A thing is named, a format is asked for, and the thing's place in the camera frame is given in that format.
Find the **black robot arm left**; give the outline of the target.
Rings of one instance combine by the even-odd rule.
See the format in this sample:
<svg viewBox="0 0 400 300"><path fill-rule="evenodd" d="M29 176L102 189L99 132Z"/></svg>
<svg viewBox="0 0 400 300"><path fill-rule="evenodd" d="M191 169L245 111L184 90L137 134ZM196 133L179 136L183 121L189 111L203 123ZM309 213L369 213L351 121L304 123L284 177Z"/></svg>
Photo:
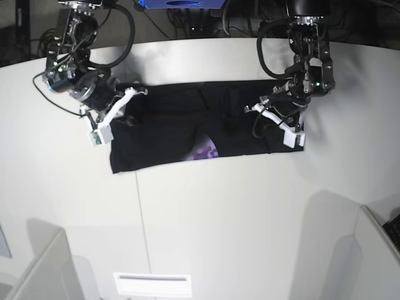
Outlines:
<svg viewBox="0 0 400 300"><path fill-rule="evenodd" d="M263 24L257 34L256 48L262 70L271 78L283 80L272 94L261 96L251 109L258 117L270 120L283 131L283 143L289 148L302 147L304 112L311 98L323 97L335 87L333 60L330 55L329 1L287 1L287 18ZM282 74L271 71L264 59L263 39L275 27L287 29L293 64Z"/></svg>

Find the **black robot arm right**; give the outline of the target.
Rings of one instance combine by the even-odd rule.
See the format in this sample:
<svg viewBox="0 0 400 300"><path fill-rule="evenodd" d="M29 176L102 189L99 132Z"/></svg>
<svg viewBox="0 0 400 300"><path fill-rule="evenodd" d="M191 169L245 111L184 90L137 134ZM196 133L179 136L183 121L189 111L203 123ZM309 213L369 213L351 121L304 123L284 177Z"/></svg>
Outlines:
<svg viewBox="0 0 400 300"><path fill-rule="evenodd" d="M111 71L128 56L134 44L136 25L133 15L117 1L61 1L57 25L46 49L46 68L40 77L53 93L68 93L81 105L79 117L87 117L96 129L99 123L122 119L125 93ZM94 11L106 9L119 11L126 16L129 36L122 54L113 62L92 62L90 47L104 26L98 22Z"/></svg>

